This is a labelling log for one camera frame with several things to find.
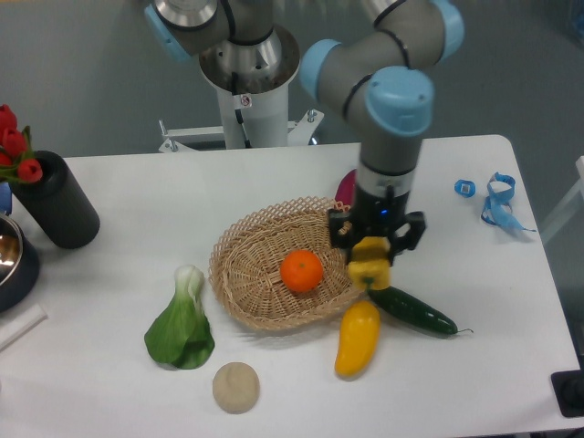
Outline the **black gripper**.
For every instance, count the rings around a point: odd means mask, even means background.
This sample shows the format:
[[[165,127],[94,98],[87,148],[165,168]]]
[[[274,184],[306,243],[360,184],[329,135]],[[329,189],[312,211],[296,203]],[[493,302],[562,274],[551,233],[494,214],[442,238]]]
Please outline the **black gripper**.
[[[347,265],[355,242],[364,237],[389,240],[389,261],[404,251],[413,251],[426,230],[422,211],[405,214],[412,188],[413,172],[389,175],[375,171],[356,171],[349,211],[329,209],[330,245],[339,249]]]

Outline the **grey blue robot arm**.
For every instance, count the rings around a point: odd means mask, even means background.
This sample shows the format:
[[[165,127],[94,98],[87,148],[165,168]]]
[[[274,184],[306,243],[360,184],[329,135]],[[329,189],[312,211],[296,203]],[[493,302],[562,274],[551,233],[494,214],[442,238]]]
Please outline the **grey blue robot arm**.
[[[366,1],[373,30],[346,46],[332,39],[301,51],[274,19],[270,1],[151,1],[154,35],[179,59],[196,58],[215,88],[229,149],[288,145],[288,86],[298,79],[316,102],[360,136],[353,200],[329,212],[329,239],[348,260],[367,237],[386,260],[413,250],[425,229],[406,204],[434,87],[424,70],[451,56],[464,22],[448,1]]]

